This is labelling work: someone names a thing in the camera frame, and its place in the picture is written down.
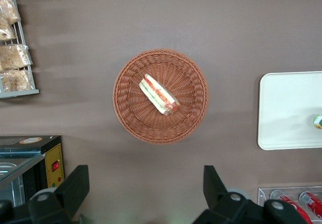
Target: can holder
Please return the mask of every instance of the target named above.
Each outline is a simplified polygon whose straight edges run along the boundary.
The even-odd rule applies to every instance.
[[[285,195],[287,195],[292,201],[299,205],[310,217],[313,223],[322,223],[322,220],[319,219],[310,209],[302,205],[298,197],[304,191],[309,191],[317,198],[322,200],[322,186],[306,186],[306,187],[283,187],[283,188],[259,188],[258,189],[258,205],[264,206],[265,201],[270,200],[270,195],[274,190],[281,190]]]

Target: round wicker basket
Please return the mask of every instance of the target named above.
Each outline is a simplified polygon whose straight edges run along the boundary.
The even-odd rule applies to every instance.
[[[166,87],[181,108],[165,116],[139,87],[144,74]],[[208,107],[208,86],[198,65],[171,49],[145,51],[131,59],[119,73],[113,92],[113,105],[125,129],[138,139],[154,144],[182,140],[201,123]]]

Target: soda can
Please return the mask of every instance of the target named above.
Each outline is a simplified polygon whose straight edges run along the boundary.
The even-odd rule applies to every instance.
[[[302,192],[298,198],[302,205],[307,206],[318,218],[322,219],[322,201],[309,191]]]
[[[291,204],[295,210],[303,217],[303,219],[308,224],[313,224],[308,214],[303,210],[298,204],[296,204],[293,200],[291,200],[287,195],[283,193],[281,190],[274,190],[270,195],[271,200],[283,200],[289,204]]]

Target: metal rack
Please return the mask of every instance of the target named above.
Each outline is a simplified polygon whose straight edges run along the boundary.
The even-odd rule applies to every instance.
[[[12,25],[12,27],[13,27],[15,33],[16,33],[17,38],[14,39],[14,40],[1,42],[1,44],[2,45],[7,45],[7,44],[25,44],[26,45],[26,41],[25,41],[21,21],[18,21],[16,23],[14,23]],[[5,92],[4,88],[3,88],[3,85],[2,85],[2,81],[0,80],[0,99],[12,98],[12,97],[17,97],[17,96],[24,96],[24,95],[31,95],[31,94],[39,93],[39,90],[36,89],[36,87],[35,87],[35,82],[34,82],[34,78],[33,78],[32,71],[31,71],[31,66],[28,65],[28,66],[26,66],[26,67],[24,67],[22,69],[25,69],[25,70],[28,71],[30,85],[31,85],[32,90]]]

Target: packaged bread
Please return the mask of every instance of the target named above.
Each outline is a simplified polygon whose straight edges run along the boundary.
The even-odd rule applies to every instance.
[[[16,34],[8,21],[0,15],[0,41],[7,41],[16,38]]]
[[[139,86],[160,113],[170,115],[180,108],[178,100],[159,82],[145,74]]]
[[[32,62],[28,46],[24,44],[0,46],[0,63],[4,69],[20,69],[30,65]]]
[[[0,0],[0,12],[10,25],[21,20],[13,0]]]
[[[1,78],[1,82],[2,82],[2,86],[4,88],[4,91],[5,92],[13,91],[13,88],[12,88],[13,79],[9,75],[5,74],[4,72],[0,72],[0,78]]]
[[[11,69],[6,70],[4,75],[11,80],[11,90],[12,91],[26,91],[32,90],[33,87],[31,85],[30,77],[28,70],[18,70]]]

